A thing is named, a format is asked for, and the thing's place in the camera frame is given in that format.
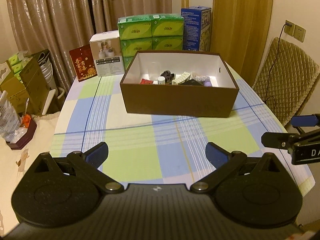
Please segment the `wall socket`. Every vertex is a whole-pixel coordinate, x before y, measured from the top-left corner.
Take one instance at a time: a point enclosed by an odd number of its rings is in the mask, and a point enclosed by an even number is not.
[[[290,26],[286,25],[284,27],[284,33],[286,33],[286,34],[288,34],[290,36],[293,36],[294,29],[295,29],[295,24],[292,23],[292,22],[289,22],[288,20],[286,20],[285,23],[290,23],[292,26],[290,27]]]
[[[301,26],[296,25],[296,27],[294,28],[293,37],[296,38],[298,41],[303,42],[305,35],[306,35],[306,30]]]

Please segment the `red box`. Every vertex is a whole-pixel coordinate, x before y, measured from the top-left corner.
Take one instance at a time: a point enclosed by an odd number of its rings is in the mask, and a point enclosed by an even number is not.
[[[31,118],[27,132],[16,143],[8,143],[7,142],[7,145],[12,150],[21,150],[23,147],[25,147],[27,145],[28,142],[31,141],[31,139],[33,138],[33,135],[35,134],[36,128],[37,128],[37,124]]]

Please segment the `yellow stripe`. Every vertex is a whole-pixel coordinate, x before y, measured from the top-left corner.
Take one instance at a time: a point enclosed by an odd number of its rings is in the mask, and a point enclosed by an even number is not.
[[[192,173],[192,169],[191,169],[191,165],[190,165],[189,159],[188,159],[188,157],[187,157],[186,149],[184,148],[183,143],[182,143],[182,139],[181,139],[181,136],[180,136],[180,132],[179,132],[179,129],[178,129],[177,122],[174,122],[174,124],[176,125],[176,129],[177,129],[177,132],[178,132],[179,140],[180,140],[180,142],[181,142],[183,154],[184,154],[184,157],[185,157],[186,160],[187,160],[188,168],[189,168],[189,171],[190,171],[190,173],[191,173],[192,183],[194,183],[194,182],[195,182],[195,178],[193,177],[193,173]]]

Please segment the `screw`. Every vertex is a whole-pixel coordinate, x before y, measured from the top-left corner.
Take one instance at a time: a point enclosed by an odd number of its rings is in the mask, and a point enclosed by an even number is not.
[[[106,189],[108,190],[118,190],[121,188],[121,184],[117,182],[109,182],[106,184]]]
[[[195,189],[195,190],[198,190],[198,191],[202,191],[202,190],[206,190],[209,188],[209,185],[208,183],[206,182],[196,182],[195,184],[192,185],[192,187]]]

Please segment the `table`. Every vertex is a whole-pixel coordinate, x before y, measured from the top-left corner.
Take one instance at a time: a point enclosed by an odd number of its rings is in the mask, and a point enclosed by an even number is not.
[[[185,183],[187,187],[215,170],[205,157],[212,141],[227,151],[260,157],[273,152],[304,196],[315,184],[307,165],[291,165],[287,151],[265,148],[261,135],[286,132],[250,86],[229,67],[240,90],[229,118],[128,114],[121,75],[75,80],[62,108],[51,155],[86,151],[101,141],[109,147],[99,170],[125,187],[128,183]]]

